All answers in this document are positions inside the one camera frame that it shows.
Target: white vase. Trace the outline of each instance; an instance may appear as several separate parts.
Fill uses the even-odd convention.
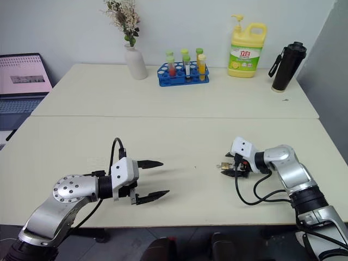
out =
[[[136,80],[145,79],[148,74],[141,52],[131,47],[130,44],[126,44],[125,48],[125,59],[132,77]]]

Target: red liquid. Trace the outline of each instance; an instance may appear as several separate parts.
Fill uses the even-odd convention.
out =
[[[169,76],[175,76],[175,67],[169,67]]]

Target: yellow liquid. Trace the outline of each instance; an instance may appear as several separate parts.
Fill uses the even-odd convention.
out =
[[[206,63],[204,61],[198,61],[198,72],[200,74],[205,74],[206,73]],[[206,79],[205,75],[200,75],[200,81],[204,81]]]

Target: green test tube cap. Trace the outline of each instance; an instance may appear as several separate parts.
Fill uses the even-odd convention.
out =
[[[171,56],[167,56],[166,60],[167,60],[168,63],[174,63],[174,61],[175,61],[174,56],[172,56],[172,55]]]
[[[190,61],[191,57],[188,54],[183,55],[183,61]]]
[[[185,55],[185,54],[189,54],[189,50],[188,49],[186,49],[186,48],[184,48],[184,49],[181,49],[181,54],[182,55]]]
[[[165,52],[165,55],[166,55],[166,56],[173,56],[173,55],[174,55],[174,52],[173,52],[172,50],[167,50],[167,51]]]
[[[203,53],[203,49],[202,48],[197,48],[196,49],[196,53],[197,54],[202,54]]]

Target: black cable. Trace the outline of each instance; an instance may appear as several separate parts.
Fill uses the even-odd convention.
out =
[[[234,157],[234,171],[235,171],[235,175],[234,175],[234,184],[235,184],[235,189],[237,191],[237,194],[238,194],[238,197],[240,198],[240,200],[242,200],[242,202],[248,206],[254,206],[254,205],[257,205],[257,204],[260,204],[261,202],[264,202],[267,200],[267,198],[269,198],[270,196],[276,194],[276,193],[279,193],[280,191],[279,190],[276,190],[276,191],[273,191],[269,194],[267,194],[266,196],[264,197],[261,197],[259,198],[258,201],[255,201],[255,202],[247,202],[241,195],[240,191],[239,191],[239,187],[238,187],[238,166],[239,164],[241,163],[241,160],[242,160],[242,157],[238,154],[235,155]],[[263,177],[262,179],[260,179],[258,181],[257,184],[259,184],[261,181],[264,181],[266,178],[269,178],[271,176],[271,173],[268,174],[268,177]]]
[[[120,149],[119,149],[119,159],[123,158],[126,156],[126,151],[125,148],[123,147],[123,144],[120,140],[120,138],[115,138],[113,141],[113,145],[111,147],[111,155],[110,155],[110,164],[109,164],[109,172],[108,172],[108,176],[111,175],[111,166],[113,165],[113,161],[114,161],[114,152],[115,152],[115,145],[116,142],[119,142],[120,145]],[[77,230],[80,226],[82,226],[94,213],[95,211],[97,211],[97,209],[99,208],[99,206],[102,204],[103,200],[99,200],[97,205],[94,207],[94,209],[74,228],[72,228],[67,235],[65,236],[65,238],[63,239],[63,241],[70,236],[75,230]]]
[[[259,200],[261,200],[262,198],[257,194],[256,188],[257,188],[257,186],[258,186],[262,181],[264,181],[264,180],[268,179],[269,177],[271,177],[271,175],[272,175],[272,172],[270,172],[269,174],[267,174],[267,176],[265,176],[265,177],[259,179],[259,180],[255,183],[255,185],[254,185],[253,192],[254,192],[255,197],[257,197]],[[274,194],[281,193],[281,192],[286,192],[286,191],[285,191],[285,189],[279,189],[279,190],[273,191],[272,193],[269,193],[268,195],[269,195],[269,196],[272,196],[272,195],[274,195]],[[280,198],[280,199],[275,199],[275,200],[267,200],[267,199],[264,199],[263,201],[264,201],[264,202],[288,202],[288,203],[291,204],[291,200],[287,200],[286,198]]]

